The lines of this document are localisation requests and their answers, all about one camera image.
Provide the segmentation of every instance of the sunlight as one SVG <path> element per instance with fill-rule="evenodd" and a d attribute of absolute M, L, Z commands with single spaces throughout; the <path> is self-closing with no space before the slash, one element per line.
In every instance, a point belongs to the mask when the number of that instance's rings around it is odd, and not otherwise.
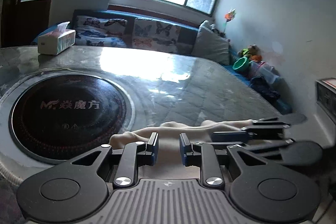
<path fill-rule="evenodd" d="M 181 68 L 176 68 L 174 56 L 164 52 L 103 47 L 100 67 L 115 75 L 139 77 L 150 81 L 161 79 L 179 83 L 190 77 L 189 72 L 176 73 L 176 70 Z M 165 94 L 160 90 L 151 91 Z"/>

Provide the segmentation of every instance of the white towel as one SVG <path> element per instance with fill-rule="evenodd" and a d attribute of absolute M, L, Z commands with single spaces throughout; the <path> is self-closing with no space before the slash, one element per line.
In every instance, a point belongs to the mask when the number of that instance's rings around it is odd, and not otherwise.
<path fill-rule="evenodd" d="M 182 123 L 165 122 L 159 127 L 147 127 L 134 132 L 112 135 L 110 144 L 113 149 L 122 149 L 126 144 L 147 142 L 152 132 L 158 133 L 159 153 L 154 166 L 139 168 L 139 178 L 150 179 L 190 179 L 199 178 L 200 169 L 196 166 L 185 167 L 179 150 L 179 134 L 184 132 L 191 143 L 210 142 L 210 133 L 218 131 L 236 131 L 252 124 L 252 120 L 233 122 L 204 121 L 199 127 L 189 127 Z"/>

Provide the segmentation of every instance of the round black knob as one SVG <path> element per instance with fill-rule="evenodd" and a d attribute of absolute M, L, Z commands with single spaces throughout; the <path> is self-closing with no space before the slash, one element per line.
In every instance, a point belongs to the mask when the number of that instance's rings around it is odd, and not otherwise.
<path fill-rule="evenodd" d="M 79 192 L 80 186 L 71 179 L 53 179 L 41 186 L 41 194 L 50 200 L 66 200 Z"/>
<path fill-rule="evenodd" d="M 296 186 L 284 179 L 264 180 L 259 184 L 258 190 L 265 198 L 272 200 L 287 200 L 297 193 Z"/>

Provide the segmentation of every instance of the butterfly print cushion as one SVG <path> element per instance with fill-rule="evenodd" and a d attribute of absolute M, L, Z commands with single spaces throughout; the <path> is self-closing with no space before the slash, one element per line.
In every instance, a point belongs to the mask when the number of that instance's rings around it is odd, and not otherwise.
<path fill-rule="evenodd" d="M 102 29 L 115 34 L 116 37 L 121 37 L 127 25 L 126 19 L 120 18 L 95 18 L 90 16 L 77 16 L 76 28 L 93 27 Z"/>
<path fill-rule="evenodd" d="M 121 34 L 86 26 L 76 28 L 75 45 L 100 47 L 127 47 L 121 39 Z"/>
<path fill-rule="evenodd" d="M 133 37 L 153 37 L 155 26 L 154 20 L 138 17 L 134 20 Z"/>
<path fill-rule="evenodd" d="M 157 52 L 177 53 L 175 40 L 165 40 L 159 38 L 134 37 L 132 40 L 132 48 Z"/>
<path fill-rule="evenodd" d="M 178 40 L 181 27 L 170 23 L 156 21 L 156 31 L 154 37 L 164 38 L 167 40 Z"/>

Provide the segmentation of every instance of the metal screw cap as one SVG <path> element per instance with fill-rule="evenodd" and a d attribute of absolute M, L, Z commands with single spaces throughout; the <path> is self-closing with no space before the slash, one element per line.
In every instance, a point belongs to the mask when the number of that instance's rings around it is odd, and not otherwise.
<path fill-rule="evenodd" d="M 115 179 L 115 184 L 125 186 L 131 184 L 132 180 L 128 177 L 119 177 Z"/>
<path fill-rule="evenodd" d="M 206 183 L 208 183 L 209 185 L 220 185 L 223 183 L 223 180 L 218 177 L 211 177 L 206 180 Z"/>

